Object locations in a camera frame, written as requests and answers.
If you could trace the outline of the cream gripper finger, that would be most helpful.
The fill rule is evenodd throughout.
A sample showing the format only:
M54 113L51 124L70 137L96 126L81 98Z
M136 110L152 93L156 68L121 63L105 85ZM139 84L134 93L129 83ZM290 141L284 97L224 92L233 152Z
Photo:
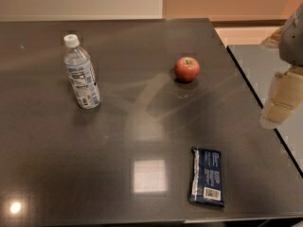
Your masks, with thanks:
M265 129L280 126L303 102L303 67L292 65L286 72L276 72L259 120Z

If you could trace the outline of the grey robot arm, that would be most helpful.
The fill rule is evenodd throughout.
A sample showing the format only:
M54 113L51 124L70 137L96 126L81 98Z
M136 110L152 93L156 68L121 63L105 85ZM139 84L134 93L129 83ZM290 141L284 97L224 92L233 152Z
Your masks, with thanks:
M279 57L291 67L276 72L259 120L265 129L281 125L303 102L303 4L293 12L281 29Z

